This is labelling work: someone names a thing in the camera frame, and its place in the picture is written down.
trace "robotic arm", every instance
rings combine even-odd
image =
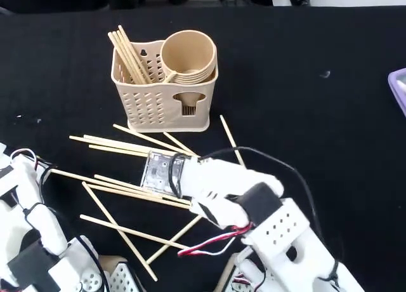
[[[169,179],[168,166],[173,167]],[[199,162],[196,157],[171,158],[152,152],[142,185],[167,194],[173,194],[175,186],[178,193],[192,198],[191,212],[222,229],[251,224],[242,238],[247,247],[235,264],[256,292],[363,291],[325,248],[296,203],[281,199],[283,185],[272,175],[217,159]],[[290,249],[296,257],[287,256]],[[266,274],[248,259],[253,251]]]
[[[10,206],[0,200],[0,278],[30,292],[71,292],[78,287],[98,291],[102,277],[95,263],[97,252],[84,236],[67,242],[56,216],[43,203],[39,177],[47,165],[38,166],[34,153],[31,159],[12,158],[3,154],[4,146],[0,149],[0,196],[14,193],[16,201]],[[32,229],[41,240],[21,250],[24,235]]]

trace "chopstick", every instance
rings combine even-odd
[[[122,62],[126,66],[128,72],[133,78],[135,84],[152,84],[151,78],[145,69],[143,62],[140,60],[138,52],[135,50],[131,41],[121,25],[118,31],[109,32],[107,34],[114,48],[117,50]]]
[[[114,220],[113,216],[107,211],[106,207],[104,207],[103,203],[100,202],[100,200],[96,197],[95,193],[89,188],[89,186],[86,184],[86,182],[82,182],[82,185],[84,187],[84,189],[86,189],[86,191],[88,192],[88,194],[91,196],[91,198],[94,200],[94,202],[96,203],[96,205],[100,208],[100,210],[103,212],[103,214],[107,217],[107,219],[115,224],[118,225],[117,222]],[[147,264],[147,262],[145,261],[144,257],[141,256],[141,253],[136,249],[136,247],[134,246],[134,244],[129,240],[129,238],[127,237],[127,235],[124,232],[121,232],[120,230],[118,230],[118,233],[120,234],[120,236],[124,239],[124,241],[126,242],[126,244],[129,246],[129,248],[131,249],[131,251],[133,251],[133,253],[135,254],[135,256],[139,259],[139,261],[141,262],[141,264],[144,266],[145,270],[147,270],[147,272],[151,275],[152,279],[154,281],[158,281],[157,276],[155,275],[155,273],[153,272],[153,270],[151,269],[151,267]]]
[[[131,46],[131,45],[128,46],[124,42],[124,38],[123,38],[122,34],[119,31],[113,32],[113,36],[121,43],[122,49],[124,50],[124,54],[127,56],[127,59],[129,60],[129,63],[131,64],[131,68],[133,69],[133,71],[137,75],[138,84],[146,84],[147,82],[145,81],[144,77],[142,76],[142,73],[139,70],[139,68],[137,66],[137,63],[135,62],[133,54],[130,51],[130,48],[132,48],[133,46]]]
[[[128,187],[128,188],[130,188],[130,189],[145,190],[145,188],[143,188],[143,187],[136,186],[136,185],[133,185],[133,184],[130,184],[130,183],[126,183],[126,182],[122,182],[122,181],[119,181],[119,180],[107,178],[106,176],[95,175],[95,178],[96,178],[96,179],[99,179],[99,180],[102,180],[102,181],[109,182],[109,183],[114,183],[114,184],[118,184],[118,185],[121,185],[121,186],[124,186],[124,187]],[[178,199],[178,198],[176,198],[176,197],[169,196],[169,195],[165,195],[165,194],[161,194],[161,193],[159,193],[159,196],[162,197],[162,198],[168,199],[168,200],[172,200],[172,201],[178,202],[178,203],[190,205],[190,201],[189,201],[189,200],[186,200],[186,199]]]
[[[202,216],[196,216],[191,222],[189,222],[183,229],[181,229],[175,236],[173,236],[170,241],[175,242],[177,241],[180,237],[185,235],[200,219],[202,219]],[[162,246],[158,251],[156,251],[150,258],[147,259],[147,264],[151,264],[155,259],[157,259],[163,252],[165,252],[168,249],[168,245]]]
[[[125,192],[125,191],[121,191],[121,190],[117,190],[117,189],[111,189],[109,187],[104,187],[104,186],[100,186],[100,185],[89,184],[89,187],[91,189],[97,189],[97,190],[101,190],[103,192],[110,192],[112,194],[132,197],[132,198],[146,200],[146,201],[152,201],[152,202],[155,202],[155,203],[161,203],[161,204],[164,204],[164,205],[174,206],[176,208],[190,209],[189,204],[182,204],[182,203],[172,202],[172,201],[158,199],[158,198],[154,198],[154,197],[141,196],[141,195],[138,195],[138,194],[133,194],[131,192]]]
[[[117,149],[117,148],[112,148],[112,147],[107,147],[107,146],[89,145],[89,148],[102,150],[102,151],[115,152],[117,154],[129,154],[131,156],[136,156],[136,157],[148,157],[148,154],[146,154],[144,152],[136,152],[136,151],[126,150],[126,149]]]
[[[116,184],[113,184],[113,183],[107,183],[107,182],[99,181],[99,180],[96,180],[96,179],[88,178],[86,176],[77,175],[75,173],[69,173],[67,171],[62,171],[62,170],[55,169],[55,168],[51,169],[50,171],[52,173],[56,173],[57,175],[66,176],[68,178],[72,178],[72,179],[76,179],[76,180],[80,180],[80,181],[86,181],[88,183],[94,183],[94,184],[102,185],[104,187],[110,187],[111,189],[122,190],[122,191],[125,191],[125,192],[138,194],[140,196],[147,196],[147,197],[154,197],[154,198],[157,198],[157,199],[162,199],[162,197],[160,195],[157,195],[157,194],[153,193],[151,190],[143,189],[141,187],[138,190],[134,190],[134,189],[130,189],[128,187],[123,187],[123,186],[116,185]]]
[[[186,155],[188,155],[188,156],[195,156],[195,154],[193,154],[193,153],[191,153],[191,152],[189,152],[189,151],[186,151],[186,150],[177,148],[177,147],[175,147],[175,146],[173,146],[173,145],[170,145],[170,144],[164,143],[164,142],[162,142],[162,141],[156,140],[156,139],[154,139],[154,138],[151,138],[150,136],[143,135],[142,133],[139,133],[139,132],[136,132],[136,131],[127,129],[127,128],[122,127],[122,126],[120,126],[120,125],[114,124],[113,127],[114,127],[114,128],[117,128],[117,129],[119,129],[119,130],[121,130],[121,131],[124,131],[124,132],[126,132],[126,133],[129,133],[130,135],[137,136],[138,138],[142,138],[142,139],[144,139],[144,140],[147,140],[147,141],[149,141],[149,142],[152,142],[152,143],[155,143],[155,144],[157,144],[157,145],[163,146],[163,147],[165,147],[165,148],[171,149],[171,150],[173,150],[173,151],[181,152],[182,154],[186,154]]]
[[[128,36],[121,25],[119,25],[119,32],[121,33],[121,35],[123,37],[124,43],[129,46],[131,54],[134,56],[134,59],[136,60],[137,64],[140,66],[140,68],[141,68],[140,72],[142,72],[144,74],[147,84],[152,84],[151,78],[149,78],[147,70],[145,69],[144,65],[142,64],[142,61],[140,60],[140,55],[138,54],[137,50],[131,44],[131,41],[128,39]]]
[[[89,222],[93,222],[93,223],[102,225],[104,227],[109,227],[111,229],[120,230],[121,232],[125,232],[125,233],[131,234],[131,235],[135,235],[135,236],[138,236],[138,237],[142,237],[142,238],[145,238],[145,239],[149,239],[149,240],[152,240],[152,241],[163,243],[163,244],[165,244],[167,246],[173,246],[174,248],[178,248],[178,249],[188,249],[189,248],[187,246],[184,246],[184,245],[176,243],[176,242],[172,242],[172,241],[169,241],[169,240],[166,240],[166,239],[163,239],[163,238],[155,237],[153,235],[146,234],[146,233],[143,233],[143,232],[138,232],[137,230],[129,229],[127,227],[122,227],[120,225],[116,225],[116,224],[113,224],[113,223],[110,223],[110,222],[107,222],[107,221],[103,221],[103,220],[100,220],[100,219],[97,219],[97,218],[93,218],[93,217],[90,217],[90,216],[80,215],[79,218],[83,219],[83,220],[86,220],[86,221],[89,221]]]
[[[133,83],[136,84],[137,82],[137,75],[134,73],[133,67],[131,66],[130,62],[127,59],[127,56],[125,55],[125,52],[123,50],[123,47],[121,46],[121,43],[116,40],[116,38],[113,36],[111,32],[107,33],[108,38],[110,38],[112,44],[114,45],[114,48],[117,50],[119,56],[121,57],[121,60],[123,64],[126,66],[127,71],[131,75],[131,78],[133,79]]]
[[[193,151],[191,151],[186,145],[183,145],[180,141],[178,141],[175,137],[170,135],[168,132],[164,132],[164,136],[166,136],[168,139],[170,139],[172,142],[174,142],[177,146],[179,146],[183,150],[189,151],[191,154],[194,154],[195,156],[197,156],[197,154],[195,154]]]
[[[221,123],[223,124],[224,130],[226,131],[228,140],[231,143],[231,146],[233,148],[236,147],[237,145],[235,144],[234,138],[233,138],[233,136],[231,134],[230,128],[228,127],[228,125],[226,123],[226,120],[224,119],[224,117],[222,115],[220,115],[220,119],[221,119]],[[235,153],[235,156],[237,157],[237,160],[240,163],[240,165],[245,167],[246,165],[245,165],[244,161],[242,160],[240,152],[238,150],[234,150],[234,153]]]
[[[170,150],[164,150],[164,149],[156,149],[148,146],[142,146],[142,145],[137,145],[137,144],[131,144],[131,143],[126,143],[126,142],[120,142],[120,141],[113,141],[105,138],[98,138],[97,136],[89,136],[89,135],[84,135],[83,138],[79,136],[72,136],[70,135],[69,138],[71,140],[75,140],[78,142],[83,142],[83,143],[88,143],[88,144],[93,144],[93,145],[99,145],[99,146],[108,146],[116,149],[124,149],[124,150],[130,150],[130,151],[135,151],[135,152],[143,152],[143,153],[150,153],[152,152],[158,152],[160,154],[165,154],[167,156],[173,156],[175,152],[170,151]]]

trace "black table surface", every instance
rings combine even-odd
[[[211,125],[176,136],[203,155],[229,147],[223,114],[239,145],[297,167],[317,205],[325,240],[366,291],[403,291],[406,234],[406,119],[387,82],[406,66],[406,8],[166,8],[0,18],[0,141],[30,147],[60,169],[139,183],[142,158],[88,149],[69,135],[148,144],[113,129],[126,124],[110,78],[107,32],[122,24],[134,41],[178,30],[209,34],[219,79]],[[156,138],[166,140],[161,134]],[[310,217],[300,184],[270,161],[243,153],[248,167],[274,174]],[[236,161],[231,155],[226,159]],[[212,291],[227,254],[178,259],[167,250],[151,264],[153,282],[79,181],[53,175],[47,203],[64,213],[103,255],[130,261],[149,291]],[[194,215],[177,208],[97,193],[120,225],[170,238]],[[206,221],[180,239],[193,245],[219,234]],[[131,237],[145,258],[160,244]]]

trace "beige cup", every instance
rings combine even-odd
[[[176,72],[172,82],[198,84],[207,79],[217,62],[213,40],[196,30],[183,30],[170,35],[160,49],[165,75]]]

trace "perforated plastic basket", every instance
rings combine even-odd
[[[153,84],[129,84],[131,76],[116,50],[113,50],[111,77],[120,94],[128,117],[128,128],[138,132],[204,131],[209,127],[209,111],[218,68],[201,84],[183,85],[161,83],[165,75],[160,61],[160,47],[164,41],[133,43],[147,66]],[[177,94],[196,92],[203,99],[196,107],[185,107]]]

